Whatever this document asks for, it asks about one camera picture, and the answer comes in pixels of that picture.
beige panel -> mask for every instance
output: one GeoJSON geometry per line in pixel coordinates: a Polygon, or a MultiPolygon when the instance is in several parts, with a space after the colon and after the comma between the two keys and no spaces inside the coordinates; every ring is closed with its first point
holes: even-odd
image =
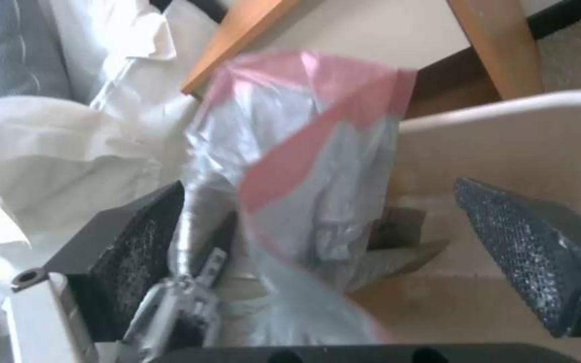
{"type": "Polygon", "coordinates": [[[420,271],[354,297],[401,342],[527,342],[581,359],[526,308],[456,208],[457,177],[554,200],[581,213],[581,92],[432,115],[400,125],[387,203],[428,211],[424,241],[450,241],[420,271]]]}
{"type": "Polygon", "coordinates": [[[421,69],[469,46],[443,0],[306,0],[250,49],[318,50],[421,69]]]}

bolt hole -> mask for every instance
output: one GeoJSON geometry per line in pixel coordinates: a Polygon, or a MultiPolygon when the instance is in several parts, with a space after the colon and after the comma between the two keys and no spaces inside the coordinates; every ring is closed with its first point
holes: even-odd
{"type": "Polygon", "coordinates": [[[303,363],[302,358],[290,350],[278,351],[268,358],[268,363],[303,363]]]}
{"type": "Polygon", "coordinates": [[[436,349],[420,348],[412,354],[412,363],[448,363],[448,360],[436,349]]]}
{"type": "Polygon", "coordinates": [[[37,277],[37,271],[27,271],[18,277],[19,282],[29,282],[37,277]]]}

pink plastic bag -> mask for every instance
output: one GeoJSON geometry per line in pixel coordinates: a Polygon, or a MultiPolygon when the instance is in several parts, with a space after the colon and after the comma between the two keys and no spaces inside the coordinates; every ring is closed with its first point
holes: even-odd
{"type": "Polygon", "coordinates": [[[342,292],[381,215],[414,82],[413,71],[310,52],[247,55],[217,72],[187,133],[177,253],[180,266],[205,216],[240,211],[247,261],[267,290],[243,344],[390,340],[342,292]]]}

gray cushion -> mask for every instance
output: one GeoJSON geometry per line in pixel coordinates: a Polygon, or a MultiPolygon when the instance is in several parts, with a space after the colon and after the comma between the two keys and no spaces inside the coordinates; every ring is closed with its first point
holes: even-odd
{"type": "Polygon", "coordinates": [[[37,0],[0,0],[0,97],[71,99],[59,46],[37,0]]]}

silver metal part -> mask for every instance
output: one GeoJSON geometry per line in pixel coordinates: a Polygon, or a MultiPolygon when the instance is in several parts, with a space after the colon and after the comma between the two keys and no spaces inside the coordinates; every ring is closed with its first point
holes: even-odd
{"type": "Polygon", "coordinates": [[[21,273],[4,308],[16,363],[97,361],[97,351],[61,274],[21,273]]]}
{"type": "Polygon", "coordinates": [[[28,269],[15,276],[10,283],[13,292],[18,292],[48,279],[43,269],[28,269]]]}
{"type": "Polygon", "coordinates": [[[203,269],[201,269],[201,273],[196,278],[196,283],[208,289],[211,288],[216,278],[219,277],[219,273],[226,259],[228,259],[228,253],[220,248],[213,248],[210,257],[208,257],[207,262],[203,265],[203,269]]]}
{"type": "Polygon", "coordinates": [[[143,363],[166,353],[175,324],[181,320],[191,324],[202,322],[202,346],[213,345],[219,326],[217,304],[217,296],[189,276],[167,279],[153,286],[127,329],[119,361],[143,363]]]}

